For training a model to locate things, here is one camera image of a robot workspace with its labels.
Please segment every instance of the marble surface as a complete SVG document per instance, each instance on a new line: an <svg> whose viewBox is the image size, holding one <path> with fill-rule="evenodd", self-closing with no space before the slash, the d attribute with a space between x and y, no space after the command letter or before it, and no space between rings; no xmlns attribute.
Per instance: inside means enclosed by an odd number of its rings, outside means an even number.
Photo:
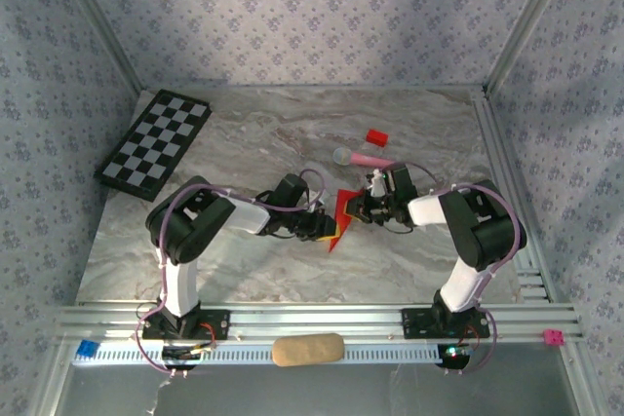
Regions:
<svg viewBox="0 0 624 416"><path fill-rule="evenodd" d="M78 301L156 297L160 275L145 217L196 174L254 195L274 188L289 171L314 168L328 186L324 201L330 213L337 189L359 188L367 172L336 165L332 151L339 146L419 163L446 186L489 176L466 92L280 88L189 94L209 100L213 115L153 204L110 191ZM151 97L141 95L137 115ZM386 148L364 142L369 128L390 134ZM421 192L433 187L426 174L410 172ZM318 187L313 174L308 181ZM332 253L328 243L223 230L200 257L198 289L205 302L431 302L455 259L449 232L439 226L399 236L353 222ZM513 302L518 291L508 265L484 301Z"/></svg>

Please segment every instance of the chess board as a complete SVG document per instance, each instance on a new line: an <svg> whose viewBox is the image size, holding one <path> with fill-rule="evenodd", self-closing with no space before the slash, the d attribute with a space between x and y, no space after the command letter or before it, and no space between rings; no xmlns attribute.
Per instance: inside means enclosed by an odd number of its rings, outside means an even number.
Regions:
<svg viewBox="0 0 624 416"><path fill-rule="evenodd" d="M109 187L153 202L211 115L207 102L161 90L97 169Z"/></svg>

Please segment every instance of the wall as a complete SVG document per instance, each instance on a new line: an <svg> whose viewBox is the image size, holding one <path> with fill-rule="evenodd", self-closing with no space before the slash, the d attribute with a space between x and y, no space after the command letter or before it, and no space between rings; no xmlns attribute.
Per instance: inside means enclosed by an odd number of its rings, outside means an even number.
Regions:
<svg viewBox="0 0 624 416"><path fill-rule="evenodd" d="M526 0L98 0L143 85L482 83Z"/></svg>
<svg viewBox="0 0 624 416"><path fill-rule="evenodd" d="M73 302L125 91L74 0L0 0L0 414L23 414L50 307Z"/></svg>
<svg viewBox="0 0 624 416"><path fill-rule="evenodd" d="M552 0L493 98L613 414L624 414L622 84L622 0Z"/></svg>

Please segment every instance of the pink microphone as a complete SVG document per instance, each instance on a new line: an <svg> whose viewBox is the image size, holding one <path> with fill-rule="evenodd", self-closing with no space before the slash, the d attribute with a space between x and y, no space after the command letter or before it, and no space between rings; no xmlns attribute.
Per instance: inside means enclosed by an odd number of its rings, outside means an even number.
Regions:
<svg viewBox="0 0 624 416"><path fill-rule="evenodd" d="M394 163L391 160L355 153L348 148L336 148L333 152L333 161L341 166L358 165L369 168L385 168Z"/></svg>

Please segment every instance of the beige sponge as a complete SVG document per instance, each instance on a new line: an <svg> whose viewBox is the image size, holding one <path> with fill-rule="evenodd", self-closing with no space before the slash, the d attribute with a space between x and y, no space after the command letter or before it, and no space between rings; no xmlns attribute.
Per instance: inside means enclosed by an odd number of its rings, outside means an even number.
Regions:
<svg viewBox="0 0 624 416"><path fill-rule="evenodd" d="M273 343L272 354L280 367L335 362L344 357L344 340L336 333L287 336Z"/></svg>

